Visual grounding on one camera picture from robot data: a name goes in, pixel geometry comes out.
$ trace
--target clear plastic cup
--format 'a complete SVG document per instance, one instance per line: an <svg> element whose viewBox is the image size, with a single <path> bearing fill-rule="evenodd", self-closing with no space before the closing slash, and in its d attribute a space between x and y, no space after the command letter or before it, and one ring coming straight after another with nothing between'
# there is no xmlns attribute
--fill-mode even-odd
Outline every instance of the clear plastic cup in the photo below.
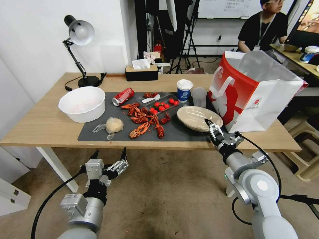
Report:
<svg viewBox="0 0 319 239"><path fill-rule="evenodd" d="M204 88L196 87L195 89L192 90L191 95L193 97L194 106L206 108L207 92Z"/></svg>

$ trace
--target beige stool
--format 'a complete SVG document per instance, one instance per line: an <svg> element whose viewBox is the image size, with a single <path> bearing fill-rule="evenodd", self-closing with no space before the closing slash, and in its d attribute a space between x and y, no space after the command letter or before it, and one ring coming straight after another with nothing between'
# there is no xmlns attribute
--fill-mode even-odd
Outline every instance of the beige stool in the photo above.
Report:
<svg viewBox="0 0 319 239"><path fill-rule="evenodd" d="M297 143L302 143L309 139L319 146L319 114L309 117L304 122L292 128L289 133ZM319 154L309 162L304 161L296 153L284 153L291 161L298 166L296 176L303 181L310 181L319 176Z"/></svg>

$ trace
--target lamp arm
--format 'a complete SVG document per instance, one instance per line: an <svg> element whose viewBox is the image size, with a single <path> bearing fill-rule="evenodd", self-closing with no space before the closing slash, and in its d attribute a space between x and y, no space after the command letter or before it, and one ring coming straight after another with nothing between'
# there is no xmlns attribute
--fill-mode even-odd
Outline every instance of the lamp arm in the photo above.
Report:
<svg viewBox="0 0 319 239"><path fill-rule="evenodd" d="M73 53L71 51L70 46L72 46L74 43L70 41L70 38L68 38L65 41L63 41L63 44L67 48L70 55L72 56L73 60L75 61L75 64L79 68L80 72L82 73L84 80L87 81L85 68L82 66L82 64L80 62L77 61L77 59L75 58L75 56L73 55Z"/></svg>

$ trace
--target red and white paper bag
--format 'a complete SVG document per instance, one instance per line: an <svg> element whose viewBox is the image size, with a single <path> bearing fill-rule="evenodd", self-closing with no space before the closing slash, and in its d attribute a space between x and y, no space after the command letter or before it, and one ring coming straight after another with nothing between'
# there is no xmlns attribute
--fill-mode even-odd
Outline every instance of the red and white paper bag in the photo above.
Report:
<svg viewBox="0 0 319 239"><path fill-rule="evenodd" d="M263 131L302 86L301 78L262 51L226 51L208 98L229 133Z"/></svg>

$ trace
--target tissue box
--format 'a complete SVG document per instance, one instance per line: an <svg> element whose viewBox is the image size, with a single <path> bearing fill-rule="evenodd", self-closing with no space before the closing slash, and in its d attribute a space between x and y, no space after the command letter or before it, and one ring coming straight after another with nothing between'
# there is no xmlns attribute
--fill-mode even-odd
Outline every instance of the tissue box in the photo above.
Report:
<svg viewBox="0 0 319 239"><path fill-rule="evenodd" d="M149 81L157 80L158 78L157 66L151 65L149 69L135 70L133 66L125 68L125 76L127 81Z"/></svg>

